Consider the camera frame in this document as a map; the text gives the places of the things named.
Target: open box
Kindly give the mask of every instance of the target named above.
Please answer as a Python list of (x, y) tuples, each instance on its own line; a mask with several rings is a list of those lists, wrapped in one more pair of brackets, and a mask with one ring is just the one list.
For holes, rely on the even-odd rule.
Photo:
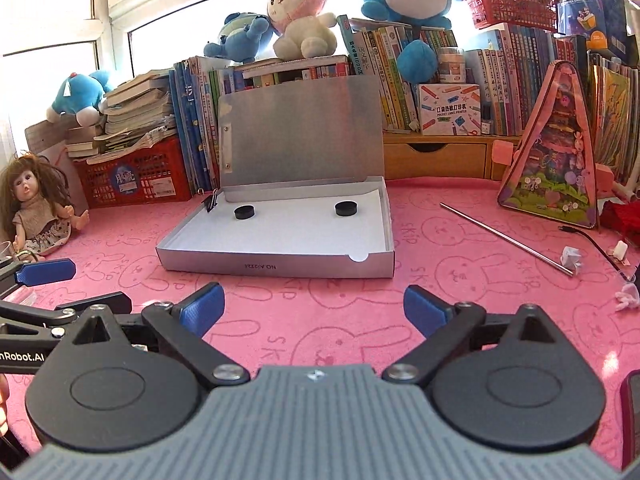
[[(167, 270), (391, 278), (380, 95), (372, 76), (284, 83), (220, 98), (222, 189), (156, 247)], [(335, 204), (352, 200), (354, 216)], [(253, 205), (238, 220), (234, 210)]]

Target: human hand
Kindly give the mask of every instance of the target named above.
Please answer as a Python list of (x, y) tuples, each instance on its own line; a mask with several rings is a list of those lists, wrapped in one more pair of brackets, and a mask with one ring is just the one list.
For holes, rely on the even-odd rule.
[(6, 400), (9, 398), (9, 381), (4, 374), (0, 374), (0, 435), (5, 436), (9, 431), (6, 418)]

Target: box lid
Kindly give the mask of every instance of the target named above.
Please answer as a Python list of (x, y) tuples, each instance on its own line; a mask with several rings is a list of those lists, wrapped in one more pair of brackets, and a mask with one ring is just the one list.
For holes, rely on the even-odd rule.
[(222, 187), (384, 175), (373, 76), (293, 81), (220, 98)]

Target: basket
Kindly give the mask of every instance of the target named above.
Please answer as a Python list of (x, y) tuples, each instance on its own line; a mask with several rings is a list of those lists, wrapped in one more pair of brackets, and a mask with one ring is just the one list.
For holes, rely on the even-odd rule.
[(89, 208), (191, 198), (177, 136), (101, 164), (75, 165)]
[(476, 28), (497, 23), (558, 31), (560, 0), (465, 0)]

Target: stuffed rabbit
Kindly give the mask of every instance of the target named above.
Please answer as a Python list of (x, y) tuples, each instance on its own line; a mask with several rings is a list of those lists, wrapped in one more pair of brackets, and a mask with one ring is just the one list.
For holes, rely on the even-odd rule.
[(332, 13), (318, 14), (326, 0), (269, 0), (268, 15), (281, 34), (273, 45), (284, 61), (332, 56), (337, 48), (335, 34), (329, 29), (337, 20)]

